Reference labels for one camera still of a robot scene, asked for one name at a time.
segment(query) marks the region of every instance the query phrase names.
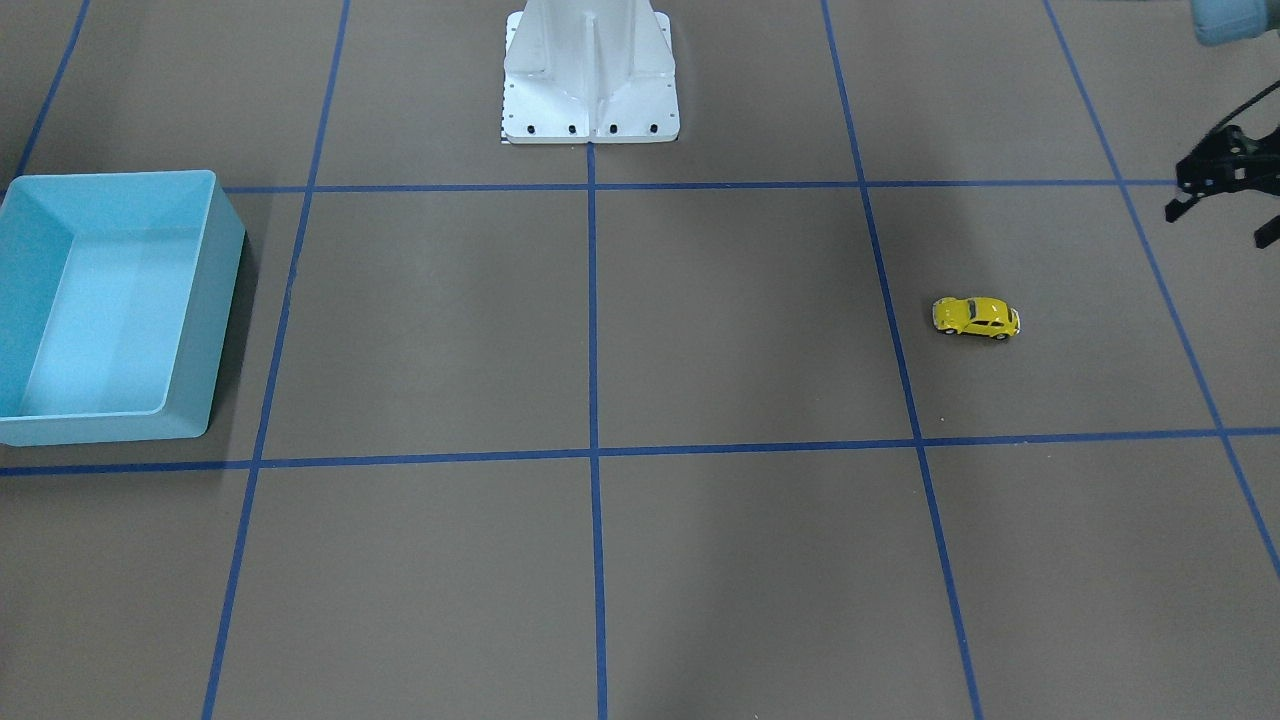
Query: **storage box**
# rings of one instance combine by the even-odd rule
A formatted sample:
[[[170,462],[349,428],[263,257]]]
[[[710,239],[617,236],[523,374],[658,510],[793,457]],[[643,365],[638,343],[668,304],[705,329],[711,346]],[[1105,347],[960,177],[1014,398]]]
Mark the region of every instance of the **storage box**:
[[[0,442],[204,434],[243,241],[209,170],[13,181]]]

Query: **gray floor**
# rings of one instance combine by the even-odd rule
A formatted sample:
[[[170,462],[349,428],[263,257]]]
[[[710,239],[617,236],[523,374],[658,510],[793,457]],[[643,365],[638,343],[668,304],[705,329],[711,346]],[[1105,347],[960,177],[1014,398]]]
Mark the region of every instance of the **gray floor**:
[[[1280,717],[1280,205],[1161,214],[1280,41],[662,0],[680,141],[531,149],[517,9],[0,4],[0,182],[248,228],[205,437],[0,446],[0,716]]]

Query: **white mounting bracket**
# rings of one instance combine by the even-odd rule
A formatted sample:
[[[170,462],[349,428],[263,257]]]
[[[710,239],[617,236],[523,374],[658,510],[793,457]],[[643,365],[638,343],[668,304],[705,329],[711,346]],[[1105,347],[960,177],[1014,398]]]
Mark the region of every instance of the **white mounting bracket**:
[[[649,0],[529,0],[507,18],[502,136],[512,143],[680,135],[671,19]]]

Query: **toy car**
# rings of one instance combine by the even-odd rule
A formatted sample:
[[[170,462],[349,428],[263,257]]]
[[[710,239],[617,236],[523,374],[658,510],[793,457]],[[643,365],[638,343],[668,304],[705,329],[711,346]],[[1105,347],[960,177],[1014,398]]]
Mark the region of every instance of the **toy car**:
[[[933,304],[933,327],[946,334],[1009,340],[1023,329],[1018,310],[995,297],[943,297]]]

